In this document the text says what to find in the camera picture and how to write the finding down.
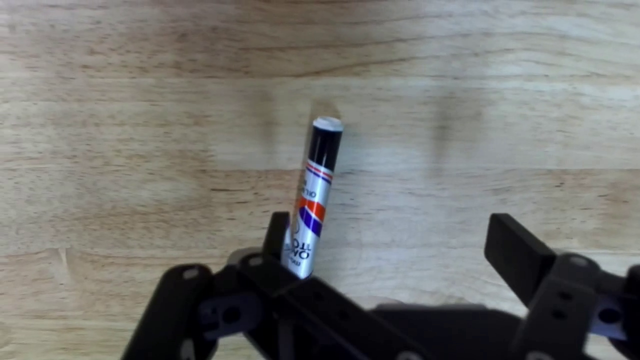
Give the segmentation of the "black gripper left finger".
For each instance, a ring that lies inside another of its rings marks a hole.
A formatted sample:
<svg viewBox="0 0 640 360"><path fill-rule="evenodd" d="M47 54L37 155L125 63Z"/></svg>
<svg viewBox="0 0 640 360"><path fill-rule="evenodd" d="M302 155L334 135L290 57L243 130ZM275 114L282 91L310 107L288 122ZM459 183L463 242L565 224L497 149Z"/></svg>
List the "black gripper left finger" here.
<svg viewBox="0 0 640 360"><path fill-rule="evenodd" d="M165 269L122 360L211 360L241 333L266 360L428 360L428 349L318 278L297 279L275 257L284 212L263 245L239 249L211 271Z"/></svg>

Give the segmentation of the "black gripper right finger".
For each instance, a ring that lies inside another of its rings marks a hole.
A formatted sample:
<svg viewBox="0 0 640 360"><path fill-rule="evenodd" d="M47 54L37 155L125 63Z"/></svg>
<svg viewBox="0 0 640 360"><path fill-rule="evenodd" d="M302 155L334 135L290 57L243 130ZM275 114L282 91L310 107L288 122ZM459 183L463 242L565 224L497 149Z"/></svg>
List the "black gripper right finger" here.
<svg viewBox="0 0 640 360"><path fill-rule="evenodd" d="M510 360L589 360L589 333L640 360L640 266L624 275L587 255L554 251L510 213L492 213L483 255L528 314Z"/></svg>

